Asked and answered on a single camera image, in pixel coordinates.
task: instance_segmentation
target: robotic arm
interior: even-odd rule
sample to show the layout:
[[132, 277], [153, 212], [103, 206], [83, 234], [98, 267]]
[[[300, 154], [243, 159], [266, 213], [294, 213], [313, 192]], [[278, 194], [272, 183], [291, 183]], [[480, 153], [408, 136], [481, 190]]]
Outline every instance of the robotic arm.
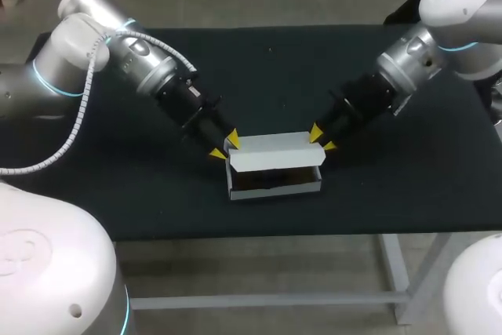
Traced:
[[422, 22], [376, 60], [372, 74], [333, 92], [334, 105], [311, 130], [311, 142], [335, 149], [388, 109], [397, 114], [409, 96], [444, 67], [476, 89], [494, 123], [502, 118], [502, 0], [421, 0]]
[[[60, 25], [33, 61], [0, 65], [0, 120], [60, 117], [76, 100], [86, 102], [85, 72], [96, 49], [96, 71], [110, 60], [138, 94], [154, 97], [208, 154], [225, 159], [225, 140], [239, 146], [236, 129], [216, 108], [218, 100], [209, 100], [194, 87], [195, 67], [175, 49], [146, 35], [111, 0], [62, 0], [58, 13]], [[106, 46], [96, 43], [100, 37]]]

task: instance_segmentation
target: black table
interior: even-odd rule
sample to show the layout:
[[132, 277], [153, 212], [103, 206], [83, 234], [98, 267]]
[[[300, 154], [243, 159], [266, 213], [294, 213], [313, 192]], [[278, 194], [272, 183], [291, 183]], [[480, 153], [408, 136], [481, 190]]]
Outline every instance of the black table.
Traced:
[[[372, 67], [407, 27], [153, 30], [221, 94], [241, 136], [310, 129], [328, 89]], [[40, 48], [46, 35], [35, 46]], [[63, 121], [2, 125], [5, 166], [38, 162]], [[502, 147], [468, 82], [441, 73], [397, 117], [381, 116], [322, 167], [318, 195], [229, 202], [224, 164], [180, 143], [153, 100], [97, 75], [74, 147], [8, 182], [91, 212], [112, 239], [481, 231], [502, 228]]]

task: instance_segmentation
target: box flap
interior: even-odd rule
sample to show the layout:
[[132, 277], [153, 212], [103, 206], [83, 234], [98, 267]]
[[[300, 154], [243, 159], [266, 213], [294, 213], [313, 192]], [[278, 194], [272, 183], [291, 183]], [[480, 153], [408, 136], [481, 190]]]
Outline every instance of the box flap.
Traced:
[[309, 142], [308, 132], [239, 137], [241, 149], [230, 149], [230, 165], [241, 172], [320, 166], [326, 153]]

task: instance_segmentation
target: gray floor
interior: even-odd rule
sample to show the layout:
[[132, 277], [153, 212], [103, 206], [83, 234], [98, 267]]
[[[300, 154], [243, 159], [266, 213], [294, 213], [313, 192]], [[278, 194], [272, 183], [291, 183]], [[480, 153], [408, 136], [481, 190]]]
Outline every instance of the gray floor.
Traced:
[[[117, 0], [147, 27], [379, 24], [405, 0]], [[0, 13], [0, 61], [25, 60], [36, 36], [57, 23], [59, 0], [25, 0]], [[472, 240], [483, 235], [473, 234]], [[417, 267], [431, 235], [403, 235]], [[375, 236], [320, 236], [123, 243], [118, 255], [134, 297], [386, 289]], [[141, 312], [140, 335], [444, 334], [440, 300], [413, 327], [389, 308], [253, 308]]]

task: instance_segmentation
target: open box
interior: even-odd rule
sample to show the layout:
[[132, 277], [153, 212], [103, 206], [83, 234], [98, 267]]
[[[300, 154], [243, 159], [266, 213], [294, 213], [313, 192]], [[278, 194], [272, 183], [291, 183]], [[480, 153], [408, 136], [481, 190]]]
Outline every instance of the open box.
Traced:
[[292, 195], [321, 190], [319, 166], [326, 154], [309, 133], [240, 137], [240, 149], [228, 149], [230, 200]]

